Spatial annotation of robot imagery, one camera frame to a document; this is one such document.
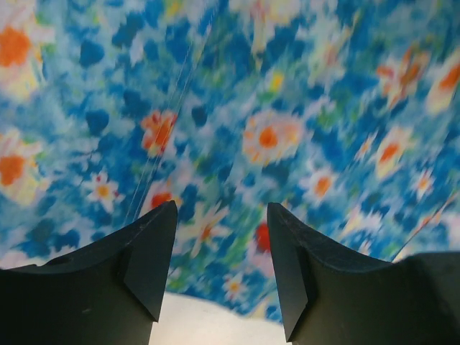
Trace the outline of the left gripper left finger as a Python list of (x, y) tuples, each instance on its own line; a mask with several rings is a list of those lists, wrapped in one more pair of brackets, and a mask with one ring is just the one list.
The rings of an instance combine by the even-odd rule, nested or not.
[(177, 228), (168, 201), (44, 265), (1, 271), (3, 344), (148, 344)]

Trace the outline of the blue floral skirt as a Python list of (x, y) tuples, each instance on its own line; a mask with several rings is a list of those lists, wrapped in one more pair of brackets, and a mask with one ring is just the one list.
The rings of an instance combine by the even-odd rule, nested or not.
[(3, 1), (1, 266), (178, 207), (167, 289), (280, 321), (266, 212), (459, 248), (457, 1)]

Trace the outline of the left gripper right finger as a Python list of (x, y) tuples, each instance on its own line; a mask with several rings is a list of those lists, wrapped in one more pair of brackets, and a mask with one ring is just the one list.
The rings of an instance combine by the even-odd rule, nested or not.
[(391, 263), (267, 207), (285, 338), (292, 344), (457, 344), (459, 253)]

